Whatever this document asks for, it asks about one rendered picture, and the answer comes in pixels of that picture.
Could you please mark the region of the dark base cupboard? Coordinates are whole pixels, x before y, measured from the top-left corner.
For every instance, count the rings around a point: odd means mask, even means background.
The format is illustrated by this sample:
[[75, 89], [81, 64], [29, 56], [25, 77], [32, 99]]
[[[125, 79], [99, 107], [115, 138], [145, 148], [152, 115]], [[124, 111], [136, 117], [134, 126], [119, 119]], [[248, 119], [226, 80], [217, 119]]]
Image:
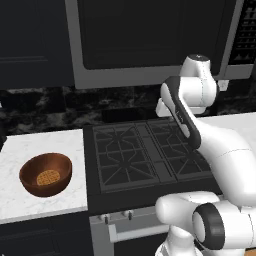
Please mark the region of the dark base cupboard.
[[88, 214], [1, 224], [0, 256], [93, 256]]

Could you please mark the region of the silver oven door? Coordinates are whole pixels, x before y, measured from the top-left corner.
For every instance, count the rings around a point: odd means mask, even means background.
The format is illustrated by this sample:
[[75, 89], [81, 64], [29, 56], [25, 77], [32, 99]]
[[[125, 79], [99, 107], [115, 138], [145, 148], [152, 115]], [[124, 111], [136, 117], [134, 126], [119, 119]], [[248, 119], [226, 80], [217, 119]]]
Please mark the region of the silver oven door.
[[166, 233], [112, 243], [108, 226], [116, 225], [117, 232], [153, 227], [161, 224], [153, 213], [127, 215], [109, 214], [109, 224], [105, 224], [103, 215], [90, 217], [91, 237], [94, 256], [154, 256], [158, 246], [165, 240]]

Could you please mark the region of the golden round waffle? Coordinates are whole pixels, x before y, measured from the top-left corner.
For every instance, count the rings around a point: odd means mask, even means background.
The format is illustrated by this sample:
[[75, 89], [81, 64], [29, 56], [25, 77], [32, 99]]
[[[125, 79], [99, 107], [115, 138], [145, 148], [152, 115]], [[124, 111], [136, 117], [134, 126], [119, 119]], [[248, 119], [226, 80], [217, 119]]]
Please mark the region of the golden round waffle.
[[37, 176], [37, 184], [39, 186], [50, 185], [59, 180], [60, 180], [60, 174], [56, 170], [45, 170]]

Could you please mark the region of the dark wall cupboard door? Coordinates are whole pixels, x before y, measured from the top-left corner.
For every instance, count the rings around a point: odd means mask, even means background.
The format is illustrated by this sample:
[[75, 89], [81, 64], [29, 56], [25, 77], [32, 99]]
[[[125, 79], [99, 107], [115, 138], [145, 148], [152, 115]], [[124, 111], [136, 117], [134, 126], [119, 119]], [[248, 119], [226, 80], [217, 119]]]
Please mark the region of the dark wall cupboard door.
[[0, 0], [0, 89], [74, 84], [64, 0]]

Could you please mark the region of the brown wooden bowl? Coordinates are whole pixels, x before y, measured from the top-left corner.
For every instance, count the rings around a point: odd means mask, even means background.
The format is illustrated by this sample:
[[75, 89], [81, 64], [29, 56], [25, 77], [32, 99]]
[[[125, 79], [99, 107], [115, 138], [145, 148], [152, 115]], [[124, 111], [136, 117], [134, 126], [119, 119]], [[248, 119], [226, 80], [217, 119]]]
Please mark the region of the brown wooden bowl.
[[[56, 170], [60, 180], [46, 186], [37, 184], [37, 176], [45, 170]], [[50, 197], [63, 191], [72, 177], [71, 160], [60, 153], [45, 153], [28, 160], [20, 169], [19, 178], [24, 188], [34, 196]]]

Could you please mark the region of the black gas hob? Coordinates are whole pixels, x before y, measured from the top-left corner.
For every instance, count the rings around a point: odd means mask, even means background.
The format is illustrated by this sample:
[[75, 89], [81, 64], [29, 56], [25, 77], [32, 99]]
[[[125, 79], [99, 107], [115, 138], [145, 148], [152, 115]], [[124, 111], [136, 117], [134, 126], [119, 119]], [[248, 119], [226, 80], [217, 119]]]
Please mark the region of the black gas hob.
[[153, 206], [171, 193], [220, 194], [209, 165], [167, 118], [83, 128], [92, 215]]

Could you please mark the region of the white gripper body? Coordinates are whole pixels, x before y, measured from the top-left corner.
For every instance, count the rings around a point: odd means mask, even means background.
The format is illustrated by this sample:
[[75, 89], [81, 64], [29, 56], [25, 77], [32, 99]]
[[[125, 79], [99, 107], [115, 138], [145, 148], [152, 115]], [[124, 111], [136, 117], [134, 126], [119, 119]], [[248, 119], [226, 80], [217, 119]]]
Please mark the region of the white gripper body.
[[172, 114], [167, 106], [164, 104], [161, 98], [158, 99], [158, 103], [155, 109], [158, 117], [171, 117]]

